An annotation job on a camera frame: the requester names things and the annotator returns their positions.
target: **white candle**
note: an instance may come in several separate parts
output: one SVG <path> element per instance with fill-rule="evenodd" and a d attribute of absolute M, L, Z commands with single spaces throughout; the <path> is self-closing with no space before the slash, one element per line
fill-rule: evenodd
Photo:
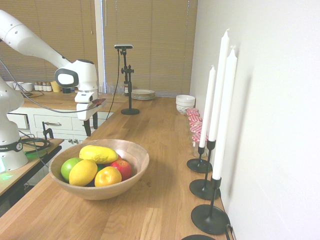
<path fill-rule="evenodd" d="M 229 37 L 228 37 L 228 30 L 227 30 L 225 31 L 223 37 L 221 38 L 221 44 L 220 44 L 218 70 L 216 73 L 214 98 L 213 98 L 209 139 L 208 139 L 210 142 L 215 141 L 217 137 L 221 98 L 222 98 L 222 91 L 223 91 L 224 79 L 225 79 L 225 73 L 226 73 L 228 49 L 229 49 Z"/>
<path fill-rule="evenodd" d="M 229 113 L 231 108 L 232 94 L 234 89 L 236 74 L 237 57 L 235 50 L 232 49 L 226 61 L 225 80 L 223 86 L 221 113 L 219 118 L 219 127 L 217 141 L 215 144 L 214 164 L 212 169 L 212 178 L 219 180 L 221 178 L 222 164 L 225 154 L 227 128 L 229 122 Z"/>
<path fill-rule="evenodd" d="M 215 76 L 216 76 L 216 70 L 215 70 L 215 67 L 212 66 L 210 73 L 209 73 L 208 87 L 206 90 L 204 114 L 203 114 L 203 119 L 202 119 L 202 128 L 201 128 L 201 135 L 200 135 L 200 142 L 199 142 L 200 148 L 204 148 L 206 145 L 206 136 L 207 136 L 208 123 L 209 123 L 209 116 L 210 116 L 212 97 L 213 97 L 214 87 L 215 87 Z"/>

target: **white wall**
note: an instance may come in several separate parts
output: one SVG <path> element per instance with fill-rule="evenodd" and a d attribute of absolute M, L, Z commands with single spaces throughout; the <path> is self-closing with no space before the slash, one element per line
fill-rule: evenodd
<path fill-rule="evenodd" d="M 320 239 L 320 1 L 199 0 L 201 113 L 228 28 L 238 63 L 221 192 L 237 240 Z"/>

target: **stack of plates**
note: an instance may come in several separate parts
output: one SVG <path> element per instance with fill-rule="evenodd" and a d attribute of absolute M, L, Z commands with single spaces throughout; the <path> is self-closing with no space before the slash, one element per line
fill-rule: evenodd
<path fill-rule="evenodd" d="M 156 97 L 156 92 L 148 89 L 132 90 L 131 97 L 137 100 L 151 100 Z"/>

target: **window blind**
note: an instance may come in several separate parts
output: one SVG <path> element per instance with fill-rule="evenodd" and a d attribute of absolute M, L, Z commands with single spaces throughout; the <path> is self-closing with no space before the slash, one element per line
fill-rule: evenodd
<path fill-rule="evenodd" d="M 105 0 L 107 84 L 115 86 L 118 76 L 114 45 L 133 44 L 126 55 L 134 69 L 133 89 L 154 90 L 158 96 L 189 94 L 197 6 L 197 0 Z"/>
<path fill-rule="evenodd" d="M 94 4 L 94 0 L 2 0 L 0 9 L 26 25 L 69 61 L 86 59 L 98 68 Z M 4 42 L 0 42 L 0 59 L 17 81 L 55 80 L 57 68 L 50 62 L 22 55 Z M 1 64 L 0 76 L 12 81 Z"/>

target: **robotic arm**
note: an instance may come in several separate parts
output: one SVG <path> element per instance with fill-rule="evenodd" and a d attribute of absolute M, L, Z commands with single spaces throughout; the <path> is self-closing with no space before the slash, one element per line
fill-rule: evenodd
<path fill-rule="evenodd" d="M 97 128 L 97 111 L 93 103 L 98 99 L 97 73 L 93 62 L 88 60 L 68 61 L 64 56 L 41 40 L 23 23 L 0 9 L 0 42 L 3 41 L 17 52 L 45 59 L 58 69 L 55 72 L 56 82 L 63 88 L 78 87 L 74 98 L 80 120 L 84 121 L 87 136 L 91 135 L 89 118 L 93 116 L 93 125 Z M 24 103 L 22 95 L 10 88 L 0 77 L 0 158 L 7 171 L 24 166 L 28 159 L 22 150 L 18 127 L 7 118 Z"/>
<path fill-rule="evenodd" d="M 81 59 L 75 62 L 68 61 L 22 22 L 3 10 L 0 10 L 0 39 L 21 54 L 45 59 L 56 66 L 58 69 L 55 72 L 55 80 L 61 87 L 78 87 L 79 92 L 74 98 L 78 103 L 77 111 L 95 106 L 92 101 L 98 99 L 98 79 L 93 62 Z M 97 110 L 95 108 L 78 112 L 78 118 L 87 121 Z"/>

